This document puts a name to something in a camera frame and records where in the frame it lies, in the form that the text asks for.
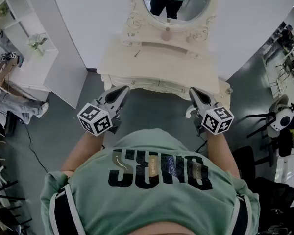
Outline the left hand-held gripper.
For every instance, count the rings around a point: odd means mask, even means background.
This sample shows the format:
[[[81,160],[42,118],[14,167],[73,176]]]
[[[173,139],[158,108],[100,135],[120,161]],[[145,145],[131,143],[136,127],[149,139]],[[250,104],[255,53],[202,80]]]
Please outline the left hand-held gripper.
[[[77,114],[83,129],[96,137],[106,131],[115,134],[122,122],[119,111],[129,93],[128,86],[116,86],[106,90],[103,97],[87,103]]]

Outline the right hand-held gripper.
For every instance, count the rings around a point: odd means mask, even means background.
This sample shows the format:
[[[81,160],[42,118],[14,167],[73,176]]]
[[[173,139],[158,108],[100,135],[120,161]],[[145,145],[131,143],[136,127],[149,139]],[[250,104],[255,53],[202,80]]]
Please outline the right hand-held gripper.
[[[234,115],[222,103],[215,102],[212,94],[205,90],[191,87],[189,95],[197,111],[197,116],[194,120],[197,130],[203,129],[203,131],[218,135],[230,128]]]

